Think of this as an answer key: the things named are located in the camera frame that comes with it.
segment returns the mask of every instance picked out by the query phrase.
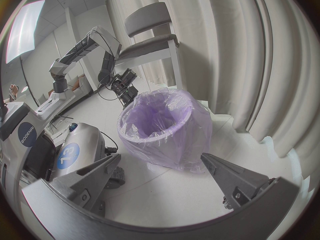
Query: blue circular sticker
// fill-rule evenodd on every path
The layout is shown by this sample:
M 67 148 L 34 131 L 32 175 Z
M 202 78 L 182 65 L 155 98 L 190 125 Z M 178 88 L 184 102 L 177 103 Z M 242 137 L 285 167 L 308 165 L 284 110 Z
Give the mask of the blue circular sticker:
M 72 142 L 64 147 L 58 156 L 58 169 L 66 169 L 71 166 L 78 158 L 80 153 L 79 145 Z
M 29 122 L 23 122 L 19 125 L 18 137 L 23 146 L 32 147 L 37 140 L 36 129 Z

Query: floor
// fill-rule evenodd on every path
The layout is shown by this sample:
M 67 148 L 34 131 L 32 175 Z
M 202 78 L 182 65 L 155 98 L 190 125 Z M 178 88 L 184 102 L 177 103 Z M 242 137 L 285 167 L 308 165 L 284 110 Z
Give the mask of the floor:
M 142 79 L 136 79 L 134 84 L 139 93 L 148 90 Z M 106 89 L 100 94 L 106 99 L 115 98 L 115 94 Z M 132 157 L 116 131 L 121 111 L 118 100 L 106 101 L 95 94 L 65 114 L 74 120 L 65 119 L 57 125 L 62 130 L 70 122 L 84 122 L 98 127 L 117 142 L 122 155 L 119 166 L 125 171 L 126 183 L 118 189 L 103 191 L 106 218 L 137 226 L 174 227 L 204 222 L 230 212 L 224 208 L 223 193 L 208 171 L 203 174 L 180 172 Z M 258 143 L 246 132 L 237 133 L 232 128 L 231 116 L 211 114 L 211 117 L 210 152 L 213 155 L 269 178 L 282 176 L 293 181 L 290 157 L 279 158 L 271 138 Z M 112 146 L 112 142 L 106 139 L 106 145 Z

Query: curtain fold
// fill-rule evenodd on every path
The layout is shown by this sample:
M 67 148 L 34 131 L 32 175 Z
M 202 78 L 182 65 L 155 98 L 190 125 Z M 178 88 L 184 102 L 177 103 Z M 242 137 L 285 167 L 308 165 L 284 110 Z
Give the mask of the curtain fold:
M 320 164 L 320 44 L 294 0 L 107 0 L 114 32 L 129 46 L 124 20 L 165 2 L 179 41 L 188 91 L 229 114 L 257 141 L 271 136 L 278 156 L 294 148 L 302 175 Z M 136 42 L 167 31 L 139 34 Z M 170 61 L 143 66 L 154 83 L 174 83 Z

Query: air vent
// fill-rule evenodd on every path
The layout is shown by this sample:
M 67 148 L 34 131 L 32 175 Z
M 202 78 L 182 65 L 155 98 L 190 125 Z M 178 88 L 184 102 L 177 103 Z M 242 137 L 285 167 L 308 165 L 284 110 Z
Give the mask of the air vent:
M 19 107 L 18 105 L 14 105 L 14 106 L 8 111 L 8 113 L 6 113 L 6 115 L 4 116 L 4 118 L 1 119 L 0 122 L 3 123 L 4 121 L 6 121 L 6 120 L 13 114 L 13 112 L 18 109 L 18 107 Z

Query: trash can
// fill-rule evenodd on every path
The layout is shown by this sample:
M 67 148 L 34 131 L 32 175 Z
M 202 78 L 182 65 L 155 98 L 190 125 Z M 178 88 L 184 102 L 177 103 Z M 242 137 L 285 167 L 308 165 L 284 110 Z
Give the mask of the trash can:
M 209 152 L 210 112 L 184 90 L 162 88 L 139 94 L 120 114 L 120 139 L 129 153 L 154 165 L 201 173 Z

